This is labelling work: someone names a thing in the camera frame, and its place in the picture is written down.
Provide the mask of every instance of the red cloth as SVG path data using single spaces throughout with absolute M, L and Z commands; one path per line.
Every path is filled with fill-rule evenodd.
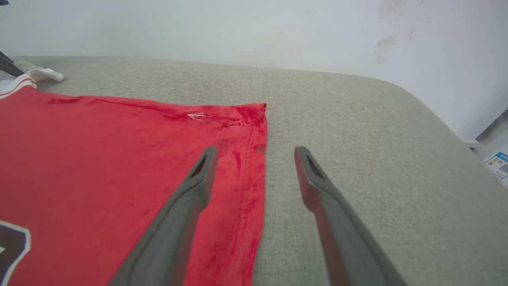
M 0 220 L 31 233 L 9 285 L 106 285 L 212 145 L 215 182 L 185 285 L 251 285 L 263 228 L 264 110 L 31 86 L 0 99 Z

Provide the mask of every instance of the white wall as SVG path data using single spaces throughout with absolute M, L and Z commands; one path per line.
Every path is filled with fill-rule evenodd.
M 507 0 L 10 1 L 0 7 L 7 55 L 370 76 L 413 93 L 462 139 L 508 107 Z

